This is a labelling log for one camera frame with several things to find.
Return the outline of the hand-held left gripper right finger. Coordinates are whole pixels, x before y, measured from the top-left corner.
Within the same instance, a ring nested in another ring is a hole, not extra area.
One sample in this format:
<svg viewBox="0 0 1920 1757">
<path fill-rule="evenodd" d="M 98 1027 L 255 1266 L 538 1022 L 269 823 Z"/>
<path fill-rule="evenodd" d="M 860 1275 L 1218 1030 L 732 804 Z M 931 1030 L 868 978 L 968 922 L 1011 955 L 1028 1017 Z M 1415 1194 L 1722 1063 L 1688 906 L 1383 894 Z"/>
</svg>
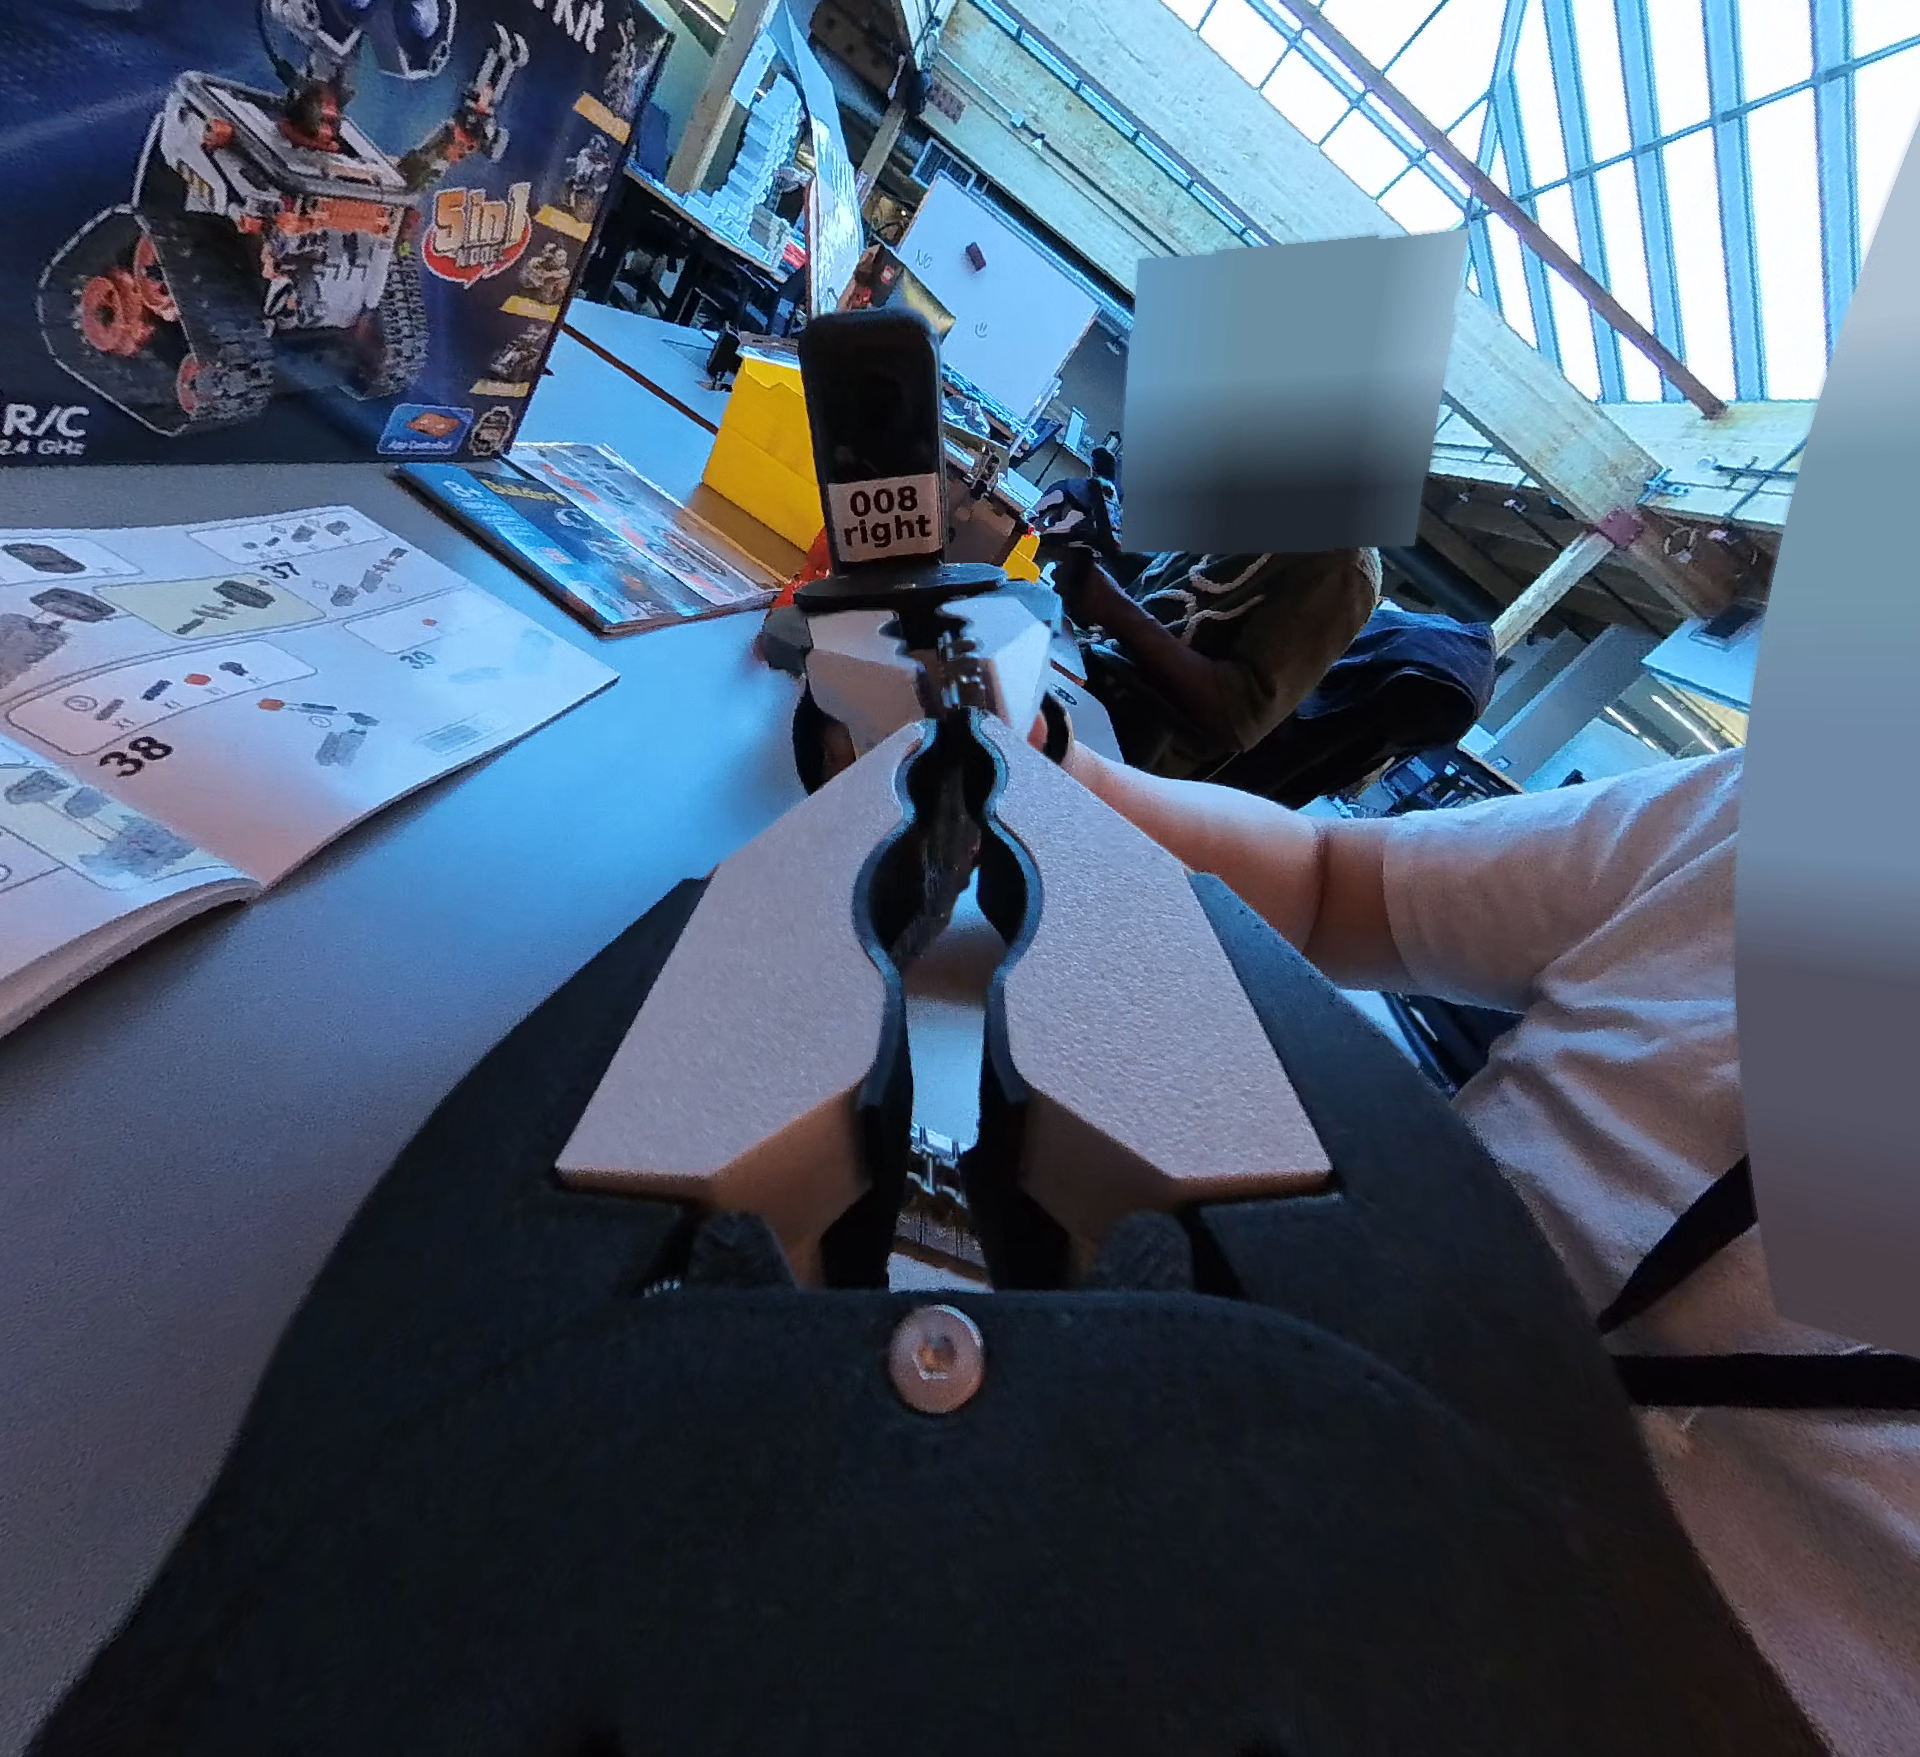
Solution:
<svg viewBox="0 0 1920 1757">
<path fill-rule="evenodd" d="M 968 716 L 977 899 L 1006 956 L 965 1187 L 989 1279 L 1048 1291 L 1134 1212 L 1319 1194 L 1329 1152 L 1185 869 Z"/>
</svg>

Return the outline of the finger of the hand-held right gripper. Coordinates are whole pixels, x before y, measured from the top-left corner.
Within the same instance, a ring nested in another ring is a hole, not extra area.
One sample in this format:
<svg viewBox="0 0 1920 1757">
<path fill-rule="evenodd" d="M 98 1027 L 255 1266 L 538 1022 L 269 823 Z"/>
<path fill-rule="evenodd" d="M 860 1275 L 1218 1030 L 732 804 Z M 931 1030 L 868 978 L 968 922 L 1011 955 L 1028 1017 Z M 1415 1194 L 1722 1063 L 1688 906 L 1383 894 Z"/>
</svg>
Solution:
<svg viewBox="0 0 1920 1757">
<path fill-rule="evenodd" d="M 1052 590 L 994 590 L 957 599 L 959 632 L 992 660 L 1011 733 L 1028 735 L 1047 690 L 1059 597 Z"/>
<path fill-rule="evenodd" d="M 923 664 L 906 651 L 893 611 L 808 616 L 808 695 L 862 758 L 924 718 Z"/>
</svg>

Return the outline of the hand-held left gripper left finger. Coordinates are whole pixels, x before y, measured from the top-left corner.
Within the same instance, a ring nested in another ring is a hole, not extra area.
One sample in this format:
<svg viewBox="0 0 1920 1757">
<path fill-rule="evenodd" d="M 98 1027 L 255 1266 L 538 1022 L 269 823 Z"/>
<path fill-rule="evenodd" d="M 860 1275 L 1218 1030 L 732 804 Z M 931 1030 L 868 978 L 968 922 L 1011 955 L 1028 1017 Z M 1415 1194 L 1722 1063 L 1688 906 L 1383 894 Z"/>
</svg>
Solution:
<svg viewBox="0 0 1920 1757">
<path fill-rule="evenodd" d="M 937 733 L 906 725 L 716 869 L 559 1156 L 572 1189 L 763 1217 L 807 1285 L 883 1291 L 912 1107 Z"/>
</svg>

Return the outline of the grey orange toy robot model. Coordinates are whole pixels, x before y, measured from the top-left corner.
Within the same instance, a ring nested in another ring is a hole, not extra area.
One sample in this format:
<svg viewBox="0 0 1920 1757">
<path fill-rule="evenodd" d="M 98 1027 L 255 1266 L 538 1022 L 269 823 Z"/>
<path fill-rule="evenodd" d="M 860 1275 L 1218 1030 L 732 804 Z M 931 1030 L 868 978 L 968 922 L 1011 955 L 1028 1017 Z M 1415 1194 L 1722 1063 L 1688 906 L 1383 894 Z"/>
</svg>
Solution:
<svg viewBox="0 0 1920 1757">
<path fill-rule="evenodd" d="M 1036 505 L 1038 494 L 1017 473 L 1011 473 L 1006 451 L 986 441 L 961 441 L 957 447 L 944 444 L 944 451 L 945 565 L 992 565 L 999 568 L 1014 565 L 1014 577 L 1033 579 L 1038 572 L 1025 509 Z M 753 643 L 760 664 L 790 678 L 803 674 L 808 639 L 797 611 L 797 593 L 829 575 L 829 554 L 829 532 L 822 527 L 799 575 L 766 611 Z"/>
</svg>

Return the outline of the grey desk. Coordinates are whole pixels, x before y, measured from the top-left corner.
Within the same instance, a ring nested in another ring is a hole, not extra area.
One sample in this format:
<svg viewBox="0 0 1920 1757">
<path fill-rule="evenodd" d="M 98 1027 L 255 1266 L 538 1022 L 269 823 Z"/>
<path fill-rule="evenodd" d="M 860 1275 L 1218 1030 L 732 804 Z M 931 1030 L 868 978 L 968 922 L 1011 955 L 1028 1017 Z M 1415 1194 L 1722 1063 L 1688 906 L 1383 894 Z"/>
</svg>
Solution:
<svg viewBox="0 0 1920 1757">
<path fill-rule="evenodd" d="M 1090 1752 L 900 1305 L 551 1164 L 797 804 L 753 621 L 6 1041 L 6 1752 Z"/>
</svg>

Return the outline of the yellow plastic bin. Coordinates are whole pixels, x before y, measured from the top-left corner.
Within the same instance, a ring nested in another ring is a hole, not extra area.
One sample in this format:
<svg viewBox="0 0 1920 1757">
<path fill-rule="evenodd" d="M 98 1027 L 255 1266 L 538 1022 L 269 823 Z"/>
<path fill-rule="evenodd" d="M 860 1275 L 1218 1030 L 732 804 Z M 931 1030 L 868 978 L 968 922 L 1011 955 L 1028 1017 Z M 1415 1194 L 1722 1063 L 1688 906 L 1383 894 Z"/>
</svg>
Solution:
<svg viewBox="0 0 1920 1757">
<path fill-rule="evenodd" d="M 945 444 L 961 441 L 980 443 L 961 433 Z M 800 556 L 808 554 L 825 526 L 797 351 L 742 348 L 704 484 Z"/>
</svg>

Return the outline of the dark printed toy box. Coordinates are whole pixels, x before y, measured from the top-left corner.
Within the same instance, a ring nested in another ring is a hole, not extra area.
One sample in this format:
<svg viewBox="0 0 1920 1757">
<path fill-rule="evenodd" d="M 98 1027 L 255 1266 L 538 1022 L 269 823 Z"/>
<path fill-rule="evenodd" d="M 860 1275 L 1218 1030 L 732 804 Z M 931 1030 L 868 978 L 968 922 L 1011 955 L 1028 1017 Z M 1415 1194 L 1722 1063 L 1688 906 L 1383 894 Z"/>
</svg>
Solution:
<svg viewBox="0 0 1920 1757">
<path fill-rule="evenodd" d="M 807 318 L 833 310 L 860 310 L 883 302 L 900 275 L 892 257 L 871 234 L 855 176 L 846 160 L 813 171 L 807 199 L 808 287 Z"/>
</svg>

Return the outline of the white board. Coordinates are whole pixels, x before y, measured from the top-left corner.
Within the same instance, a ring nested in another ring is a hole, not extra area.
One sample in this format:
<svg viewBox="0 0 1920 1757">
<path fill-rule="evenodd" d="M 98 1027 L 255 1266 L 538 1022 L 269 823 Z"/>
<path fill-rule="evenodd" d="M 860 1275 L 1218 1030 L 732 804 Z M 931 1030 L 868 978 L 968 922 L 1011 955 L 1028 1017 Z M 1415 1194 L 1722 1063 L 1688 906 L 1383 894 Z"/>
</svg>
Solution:
<svg viewBox="0 0 1920 1757">
<path fill-rule="evenodd" d="M 1007 416 L 1036 416 L 1094 324 L 1086 287 L 952 178 L 927 186 L 900 257 L 952 315 L 944 369 Z"/>
</svg>

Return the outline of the flat blue printed box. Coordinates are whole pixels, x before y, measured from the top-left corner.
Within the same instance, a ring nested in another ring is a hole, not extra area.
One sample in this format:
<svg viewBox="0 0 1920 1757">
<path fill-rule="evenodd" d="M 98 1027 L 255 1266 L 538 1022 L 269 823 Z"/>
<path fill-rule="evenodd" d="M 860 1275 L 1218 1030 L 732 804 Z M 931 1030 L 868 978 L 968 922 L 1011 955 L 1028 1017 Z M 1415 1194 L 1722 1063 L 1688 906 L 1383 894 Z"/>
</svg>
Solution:
<svg viewBox="0 0 1920 1757">
<path fill-rule="evenodd" d="M 785 583 L 608 447 L 529 444 L 399 478 L 599 637 L 768 607 Z"/>
</svg>

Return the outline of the person's pale shirt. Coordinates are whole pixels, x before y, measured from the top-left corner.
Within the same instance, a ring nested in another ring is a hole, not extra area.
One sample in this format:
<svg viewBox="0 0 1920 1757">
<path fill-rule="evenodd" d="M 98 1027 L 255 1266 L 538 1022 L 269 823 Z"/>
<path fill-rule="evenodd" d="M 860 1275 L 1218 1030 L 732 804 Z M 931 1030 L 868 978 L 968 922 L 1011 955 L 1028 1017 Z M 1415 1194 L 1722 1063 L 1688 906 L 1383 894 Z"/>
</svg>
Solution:
<svg viewBox="0 0 1920 1757">
<path fill-rule="evenodd" d="M 1589 1311 L 1745 1156 L 1741 753 L 1390 819 L 1422 995 L 1523 1024 L 1457 1098 Z M 1692 1546 L 1837 1752 L 1918 1752 L 1914 1416 L 1645 1408 Z"/>
</svg>

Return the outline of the open instruction booklet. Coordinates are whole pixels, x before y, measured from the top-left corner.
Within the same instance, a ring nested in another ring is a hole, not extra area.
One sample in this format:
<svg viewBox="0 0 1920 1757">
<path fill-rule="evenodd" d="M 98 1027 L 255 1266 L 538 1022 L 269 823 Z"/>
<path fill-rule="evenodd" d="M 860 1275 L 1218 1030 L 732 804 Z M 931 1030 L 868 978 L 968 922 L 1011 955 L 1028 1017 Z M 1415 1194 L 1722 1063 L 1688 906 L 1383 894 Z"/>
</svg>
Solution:
<svg viewBox="0 0 1920 1757">
<path fill-rule="evenodd" d="M 8 527 L 3 1031 L 612 682 L 346 505 Z"/>
</svg>

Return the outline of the blue robot kit box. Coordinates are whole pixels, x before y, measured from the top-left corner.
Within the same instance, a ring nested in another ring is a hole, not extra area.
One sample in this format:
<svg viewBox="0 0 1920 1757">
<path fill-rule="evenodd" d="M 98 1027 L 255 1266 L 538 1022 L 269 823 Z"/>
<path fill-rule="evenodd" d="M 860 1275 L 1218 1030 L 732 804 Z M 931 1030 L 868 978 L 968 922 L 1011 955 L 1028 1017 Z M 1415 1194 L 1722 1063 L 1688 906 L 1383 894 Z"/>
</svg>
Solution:
<svg viewBox="0 0 1920 1757">
<path fill-rule="evenodd" d="M 3 0 L 6 469 L 505 453 L 666 45 L 636 0 Z"/>
</svg>

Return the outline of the wooden post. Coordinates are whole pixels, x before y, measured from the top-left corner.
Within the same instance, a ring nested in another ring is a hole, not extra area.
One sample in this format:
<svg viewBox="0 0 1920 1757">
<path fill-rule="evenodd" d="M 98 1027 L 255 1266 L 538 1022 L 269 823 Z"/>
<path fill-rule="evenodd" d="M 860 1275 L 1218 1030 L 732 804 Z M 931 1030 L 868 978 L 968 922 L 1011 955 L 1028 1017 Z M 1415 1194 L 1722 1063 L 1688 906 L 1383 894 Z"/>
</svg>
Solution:
<svg viewBox="0 0 1920 1757">
<path fill-rule="evenodd" d="M 994 3 L 1262 234 L 1404 234 L 1161 0 Z M 1636 508 L 1653 478 L 1645 451 L 1471 291 L 1444 397 L 1582 522 Z"/>
</svg>

